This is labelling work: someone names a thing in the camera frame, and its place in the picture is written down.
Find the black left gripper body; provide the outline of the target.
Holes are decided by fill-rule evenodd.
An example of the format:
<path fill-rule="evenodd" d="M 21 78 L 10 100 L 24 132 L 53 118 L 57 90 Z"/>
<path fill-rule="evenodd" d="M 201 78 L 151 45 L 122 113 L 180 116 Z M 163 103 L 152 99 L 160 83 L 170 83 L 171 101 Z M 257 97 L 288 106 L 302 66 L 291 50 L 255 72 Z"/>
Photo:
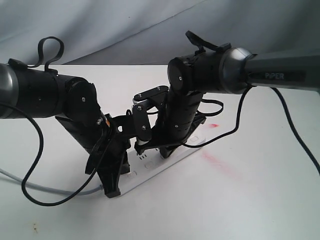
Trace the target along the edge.
<path fill-rule="evenodd" d="M 85 165 L 85 174 L 90 175 L 98 167 L 103 159 L 104 152 L 112 140 L 128 142 L 127 149 L 131 147 L 128 139 L 120 137 L 120 133 L 105 118 L 105 123 L 96 124 L 91 127 L 81 122 L 75 122 L 66 117 L 57 116 L 56 120 L 67 130 L 67 132 L 81 145 L 89 154 Z"/>

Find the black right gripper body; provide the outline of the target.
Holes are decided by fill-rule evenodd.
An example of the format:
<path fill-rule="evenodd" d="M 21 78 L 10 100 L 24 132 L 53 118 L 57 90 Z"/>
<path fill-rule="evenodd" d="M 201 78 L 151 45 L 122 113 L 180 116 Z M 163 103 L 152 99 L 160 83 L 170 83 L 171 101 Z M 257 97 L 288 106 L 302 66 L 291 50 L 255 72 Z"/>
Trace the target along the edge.
<path fill-rule="evenodd" d="M 146 143 L 136 141 L 134 149 L 138 155 L 142 155 L 145 150 L 158 149 L 161 147 L 178 146 L 186 143 L 194 131 L 206 121 L 203 114 L 197 113 L 191 123 L 178 125 L 175 123 L 172 126 L 165 126 L 164 124 L 156 123 L 151 129 L 152 138 Z"/>

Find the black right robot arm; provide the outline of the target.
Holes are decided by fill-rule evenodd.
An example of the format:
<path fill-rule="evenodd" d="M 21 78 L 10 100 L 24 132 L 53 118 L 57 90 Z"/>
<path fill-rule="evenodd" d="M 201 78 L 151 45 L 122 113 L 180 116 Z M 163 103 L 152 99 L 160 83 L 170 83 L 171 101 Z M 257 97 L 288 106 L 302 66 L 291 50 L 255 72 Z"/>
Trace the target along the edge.
<path fill-rule="evenodd" d="M 252 87 L 318 91 L 320 51 L 288 50 L 253 54 L 238 47 L 172 59 L 169 86 L 134 96 L 138 154 L 159 148 L 167 158 L 183 145 L 207 115 L 198 111 L 203 95 L 244 95 Z"/>

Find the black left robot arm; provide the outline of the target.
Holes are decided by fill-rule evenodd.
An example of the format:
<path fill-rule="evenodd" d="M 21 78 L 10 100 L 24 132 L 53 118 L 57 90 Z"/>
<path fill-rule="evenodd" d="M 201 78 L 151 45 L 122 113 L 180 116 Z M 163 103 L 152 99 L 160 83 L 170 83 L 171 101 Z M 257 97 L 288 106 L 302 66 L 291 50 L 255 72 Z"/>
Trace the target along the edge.
<path fill-rule="evenodd" d="M 119 178 L 130 171 L 133 118 L 130 111 L 117 117 L 102 113 L 93 83 L 10 59 L 0 66 L 0 117 L 54 117 L 89 154 L 85 173 L 98 174 L 108 198 L 120 195 Z"/>

